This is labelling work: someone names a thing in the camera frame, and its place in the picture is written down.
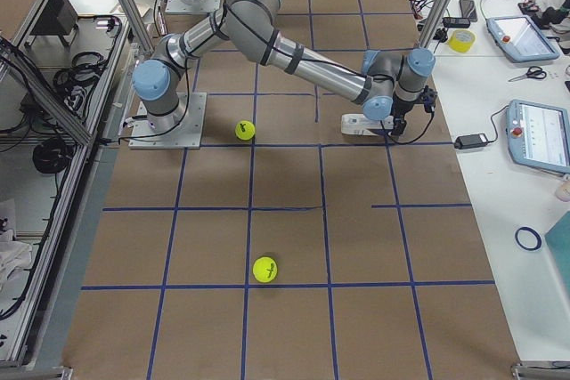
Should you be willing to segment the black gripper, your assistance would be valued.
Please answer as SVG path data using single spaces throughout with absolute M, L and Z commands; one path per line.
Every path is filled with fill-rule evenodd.
M 403 135 L 407 121 L 405 115 L 412 110 L 412 103 L 407 101 L 394 101 L 391 115 L 393 117 L 394 135 Z

